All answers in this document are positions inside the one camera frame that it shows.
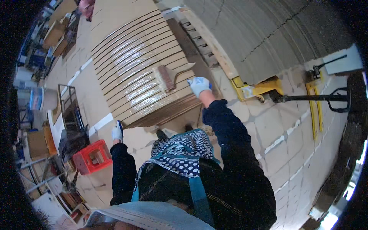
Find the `pallet jack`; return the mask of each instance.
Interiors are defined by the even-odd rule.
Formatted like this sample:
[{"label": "pallet jack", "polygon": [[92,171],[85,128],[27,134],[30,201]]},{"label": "pallet jack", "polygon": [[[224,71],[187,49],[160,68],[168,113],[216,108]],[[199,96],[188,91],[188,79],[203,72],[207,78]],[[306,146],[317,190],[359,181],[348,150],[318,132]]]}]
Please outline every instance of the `pallet jack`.
[{"label": "pallet jack", "polygon": [[[319,121],[319,131],[323,132],[323,112],[321,101],[327,101],[330,110],[337,113],[345,113],[350,110],[350,92],[347,91],[347,88],[338,88],[330,95],[319,95],[317,86],[323,81],[322,73],[319,71],[326,64],[332,63],[339,59],[343,59],[347,57],[347,55],[343,55],[329,62],[323,63],[321,65],[313,66],[312,70],[307,71],[305,81],[305,87],[307,88],[308,95],[302,96],[287,96],[284,95],[282,90],[281,80],[277,76],[273,76],[268,78],[265,81],[262,81],[256,85],[247,85],[245,84],[240,76],[237,76],[230,80],[235,92],[240,99],[240,101],[245,101],[248,98],[257,97],[258,100],[263,103],[265,99],[263,94],[268,93],[270,98],[275,103],[288,102],[288,101],[296,101],[296,100],[307,100],[309,101],[311,107],[312,114],[312,128],[313,128],[313,139],[317,138],[318,129],[315,124],[315,118],[318,113],[318,121]],[[331,106],[331,101],[340,101],[347,102],[347,106],[345,108],[333,108]]]},{"label": "pallet jack", "polygon": [[[323,112],[322,112],[321,101],[327,101],[330,110],[334,112],[346,113],[350,111],[351,93],[348,91],[347,87],[337,88],[329,95],[319,95],[318,88],[317,88],[318,84],[321,83],[323,80],[322,73],[319,70],[326,64],[337,61],[339,59],[343,59],[345,57],[347,57],[347,55],[341,56],[339,58],[323,63],[321,65],[313,66],[313,69],[307,72],[307,76],[305,79],[305,87],[307,88],[308,95],[287,96],[287,95],[282,95],[277,90],[272,90],[269,92],[270,98],[275,103],[288,102],[288,101],[301,101],[301,100],[309,101],[309,104],[311,107],[312,129],[313,129],[313,139],[314,140],[317,139],[317,135],[318,135],[318,130],[314,122],[315,116],[316,116],[315,115],[316,110],[318,111],[319,131],[323,132]],[[333,108],[331,106],[331,101],[347,102],[347,105],[345,108]]]}]

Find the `paintbrush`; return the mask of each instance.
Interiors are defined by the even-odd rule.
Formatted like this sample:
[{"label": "paintbrush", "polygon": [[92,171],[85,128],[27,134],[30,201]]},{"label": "paintbrush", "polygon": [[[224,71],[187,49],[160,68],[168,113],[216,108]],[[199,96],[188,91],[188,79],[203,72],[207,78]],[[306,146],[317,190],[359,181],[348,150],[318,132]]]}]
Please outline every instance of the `paintbrush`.
[{"label": "paintbrush", "polygon": [[187,63],[175,68],[174,70],[171,70],[164,65],[160,65],[153,70],[153,73],[159,83],[160,89],[168,93],[173,89],[176,89],[175,80],[178,75],[191,70],[194,65],[195,63]]}]

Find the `work glove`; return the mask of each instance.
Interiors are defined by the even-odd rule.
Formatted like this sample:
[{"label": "work glove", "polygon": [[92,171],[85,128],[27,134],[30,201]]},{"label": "work glove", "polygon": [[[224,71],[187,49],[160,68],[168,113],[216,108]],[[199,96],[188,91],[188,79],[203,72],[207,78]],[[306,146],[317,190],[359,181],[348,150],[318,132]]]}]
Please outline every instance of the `work glove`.
[{"label": "work glove", "polygon": [[195,77],[193,80],[187,79],[187,82],[197,98],[203,90],[209,90],[212,92],[212,84],[207,78]]}]

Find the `black shoe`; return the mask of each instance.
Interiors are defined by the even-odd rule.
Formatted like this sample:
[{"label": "black shoe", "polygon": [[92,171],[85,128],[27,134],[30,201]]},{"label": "black shoe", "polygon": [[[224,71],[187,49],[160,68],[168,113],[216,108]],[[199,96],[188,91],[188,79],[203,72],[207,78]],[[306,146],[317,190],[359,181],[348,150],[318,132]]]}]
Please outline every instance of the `black shoe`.
[{"label": "black shoe", "polygon": [[192,126],[190,124],[187,124],[185,126],[185,132],[189,132],[189,131],[192,131],[192,130],[193,130],[193,128],[192,128]]},{"label": "black shoe", "polygon": [[165,139],[168,138],[167,135],[162,130],[157,130],[156,135],[158,139]]}]

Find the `red plastic crate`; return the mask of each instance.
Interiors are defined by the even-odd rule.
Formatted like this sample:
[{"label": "red plastic crate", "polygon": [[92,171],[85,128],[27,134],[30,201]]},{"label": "red plastic crate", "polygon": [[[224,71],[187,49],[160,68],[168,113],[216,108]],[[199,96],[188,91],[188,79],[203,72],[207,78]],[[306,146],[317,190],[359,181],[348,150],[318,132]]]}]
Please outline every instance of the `red plastic crate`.
[{"label": "red plastic crate", "polygon": [[81,175],[91,174],[113,163],[105,141],[96,141],[73,155],[73,161]]}]

